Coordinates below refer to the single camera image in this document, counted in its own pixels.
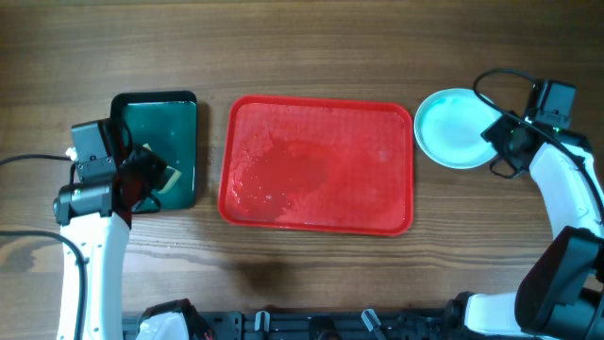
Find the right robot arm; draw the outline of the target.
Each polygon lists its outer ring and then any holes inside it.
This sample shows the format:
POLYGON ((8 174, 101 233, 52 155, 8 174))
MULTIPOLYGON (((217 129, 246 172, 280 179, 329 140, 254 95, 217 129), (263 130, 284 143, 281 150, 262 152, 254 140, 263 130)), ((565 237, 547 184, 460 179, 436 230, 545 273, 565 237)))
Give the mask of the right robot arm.
POLYGON ((441 316, 443 339, 600 339, 603 293, 603 191, 592 148, 568 131, 574 86, 533 78, 523 115, 505 110, 485 129, 515 175, 529 173, 544 199, 553 241, 508 294, 465 292, 441 316))

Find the light blue plate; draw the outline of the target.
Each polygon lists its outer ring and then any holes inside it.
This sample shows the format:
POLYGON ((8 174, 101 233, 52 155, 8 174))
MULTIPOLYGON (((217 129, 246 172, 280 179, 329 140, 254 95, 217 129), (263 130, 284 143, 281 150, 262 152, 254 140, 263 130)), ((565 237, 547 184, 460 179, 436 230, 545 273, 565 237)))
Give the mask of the light blue plate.
POLYGON ((500 112, 470 89, 441 90, 428 96, 417 109, 415 140, 429 158, 442 166, 476 168, 496 155, 482 132, 500 117, 500 112))

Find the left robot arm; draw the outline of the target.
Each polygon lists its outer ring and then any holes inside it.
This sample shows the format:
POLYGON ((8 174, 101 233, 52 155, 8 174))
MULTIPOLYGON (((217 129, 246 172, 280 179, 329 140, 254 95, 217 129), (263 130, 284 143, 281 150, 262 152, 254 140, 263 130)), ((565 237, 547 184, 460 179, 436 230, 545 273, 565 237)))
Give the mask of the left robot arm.
POLYGON ((169 182, 167 164, 134 143, 127 125, 102 119, 72 128, 70 180, 53 211, 63 246, 59 339, 120 339, 122 275, 132 217, 169 182))

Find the green yellow sponge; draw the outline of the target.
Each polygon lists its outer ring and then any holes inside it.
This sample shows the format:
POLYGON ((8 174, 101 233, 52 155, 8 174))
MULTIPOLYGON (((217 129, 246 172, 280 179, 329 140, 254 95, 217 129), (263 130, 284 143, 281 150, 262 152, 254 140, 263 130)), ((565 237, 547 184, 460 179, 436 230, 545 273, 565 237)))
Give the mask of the green yellow sponge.
POLYGON ((181 172, 156 154, 149 144, 138 144, 138 156, 143 163, 142 189, 145 194, 166 194, 181 177, 181 172))

